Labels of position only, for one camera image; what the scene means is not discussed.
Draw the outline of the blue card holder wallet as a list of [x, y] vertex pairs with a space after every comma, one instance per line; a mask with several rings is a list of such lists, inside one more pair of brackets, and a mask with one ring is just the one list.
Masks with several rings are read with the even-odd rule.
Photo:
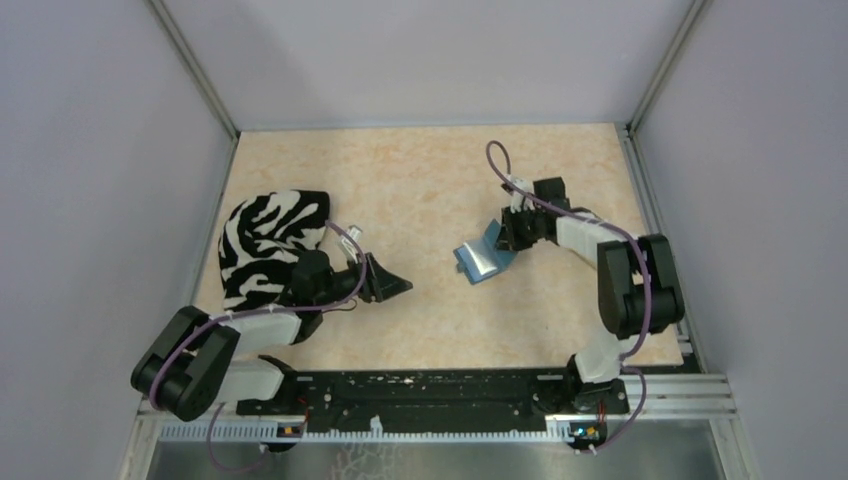
[[500, 273], [513, 263], [517, 254], [496, 247], [500, 223], [492, 220], [481, 237], [469, 240], [453, 250], [456, 270], [471, 285], [480, 284]]

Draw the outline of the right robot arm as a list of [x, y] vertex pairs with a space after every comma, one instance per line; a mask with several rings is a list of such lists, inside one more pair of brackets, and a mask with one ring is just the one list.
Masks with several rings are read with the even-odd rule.
[[662, 234], [637, 237], [572, 207], [558, 177], [528, 182], [510, 175], [502, 187], [511, 200], [501, 211], [496, 249], [518, 253], [546, 240], [595, 269], [601, 327], [569, 359], [563, 398], [576, 412], [601, 409], [617, 395], [613, 384], [624, 361], [684, 317], [670, 242]]

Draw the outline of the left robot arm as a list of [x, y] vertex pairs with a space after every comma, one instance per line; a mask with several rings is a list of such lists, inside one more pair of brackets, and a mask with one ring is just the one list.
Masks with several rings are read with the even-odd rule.
[[336, 272], [326, 253], [307, 251], [295, 263], [278, 304], [217, 318], [195, 306], [178, 310], [134, 367], [130, 384], [155, 409], [182, 421], [195, 420], [216, 404], [252, 400], [288, 413], [300, 399], [298, 384], [287, 379], [292, 369], [257, 352], [304, 342], [326, 311], [354, 298], [382, 303], [412, 288], [372, 254]]

